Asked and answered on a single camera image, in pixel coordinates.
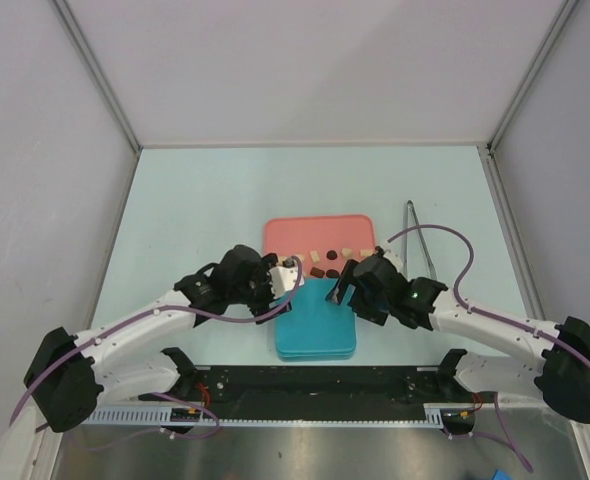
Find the teal box lid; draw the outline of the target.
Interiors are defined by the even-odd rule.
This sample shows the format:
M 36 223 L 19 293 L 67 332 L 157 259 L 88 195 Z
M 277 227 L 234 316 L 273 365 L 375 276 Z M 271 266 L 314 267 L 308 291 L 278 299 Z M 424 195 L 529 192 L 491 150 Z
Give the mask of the teal box lid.
M 291 301 L 292 310 L 275 321 L 276 352 L 355 351 L 355 316 L 347 305 L 325 297 L 333 279 L 308 279 Z

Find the pink tray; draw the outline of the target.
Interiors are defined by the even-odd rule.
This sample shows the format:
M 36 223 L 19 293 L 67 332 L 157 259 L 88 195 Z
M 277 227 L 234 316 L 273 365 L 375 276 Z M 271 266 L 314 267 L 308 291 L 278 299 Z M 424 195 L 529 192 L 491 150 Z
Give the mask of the pink tray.
M 373 223 L 362 214 L 274 218 L 263 230 L 263 253 L 275 253 L 280 261 L 299 257 L 305 277 L 314 267 L 324 277 L 329 270 L 339 274 L 348 260 L 363 260 L 375 246 Z M 318 252 L 320 262 L 312 262 L 311 251 Z

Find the metal tongs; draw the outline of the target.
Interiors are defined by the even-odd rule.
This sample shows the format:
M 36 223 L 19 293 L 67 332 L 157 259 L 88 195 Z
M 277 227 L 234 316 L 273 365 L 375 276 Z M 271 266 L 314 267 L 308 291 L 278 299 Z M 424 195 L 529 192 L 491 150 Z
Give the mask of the metal tongs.
M 408 200 L 405 204 L 405 207 L 404 207 L 402 229 L 406 230 L 406 229 L 410 228 L 411 226 L 417 226 L 419 224 L 420 224 L 420 221 L 419 221 L 419 218 L 418 218 L 418 215 L 416 212 L 415 205 L 412 200 Z M 430 255 L 428 245 L 427 245 L 425 236 L 423 234 L 423 231 L 421 229 L 418 229 L 418 230 L 414 230 L 414 233 L 416 233 L 417 237 L 418 237 L 419 246 L 421 249 L 422 256 L 424 258 L 428 277 L 432 280 L 437 280 L 438 277 L 437 277 L 435 264 L 433 262 L 431 255 Z M 408 275 L 408 237 L 407 237 L 407 235 L 403 236 L 401 242 L 402 242 L 402 247 L 401 247 L 402 273 L 404 276 L 407 276 Z

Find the teal chocolate box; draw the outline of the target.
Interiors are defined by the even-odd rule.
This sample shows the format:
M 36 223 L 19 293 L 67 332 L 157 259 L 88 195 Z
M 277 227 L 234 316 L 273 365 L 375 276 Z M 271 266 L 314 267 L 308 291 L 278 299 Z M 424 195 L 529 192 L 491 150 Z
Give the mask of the teal chocolate box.
M 353 355 L 353 350 L 339 352 L 277 352 L 278 358 L 286 362 L 340 361 L 351 359 Z

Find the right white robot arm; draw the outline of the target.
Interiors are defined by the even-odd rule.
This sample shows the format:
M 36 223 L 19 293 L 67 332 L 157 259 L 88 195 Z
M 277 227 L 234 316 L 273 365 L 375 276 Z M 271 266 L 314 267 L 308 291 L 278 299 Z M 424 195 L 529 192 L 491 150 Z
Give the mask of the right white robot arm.
M 486 310 L 426 277 L 407 279 L 392 255 L 379 252 L 346 263 L 327 302 L 346 302 L 359 318 L 383 325 L 393 317 L 422 328 L 468 338 L 497 357 L 453 349 L 442 360 L 436 388 L 448 401 L 469 392 L 497 392 L 542 400 L 557 414 L 590 424 L 590 325 L 509 317 Z

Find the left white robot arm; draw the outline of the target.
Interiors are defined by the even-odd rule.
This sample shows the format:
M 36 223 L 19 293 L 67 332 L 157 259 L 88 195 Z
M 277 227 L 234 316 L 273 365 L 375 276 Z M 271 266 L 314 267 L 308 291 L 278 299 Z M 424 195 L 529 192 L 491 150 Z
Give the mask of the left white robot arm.
M 279 259 L 236 245 L 178 280 L 149 305 L 95 329 L 47 333 L 24 376 L 20 411 L 34 401 L 46 427 L 72 430 L 98 406 L 139 395 L 182 400 L 196 387 L 195 368 L 181 349 L 170 347 L 139 364 L 128 358 L 161 338 L 182 333 L 208 320 L 235 323 L 231 306 L 248 309 L 247 322 L 261 324 L 287 313 L 304 284 L 303 263 Z

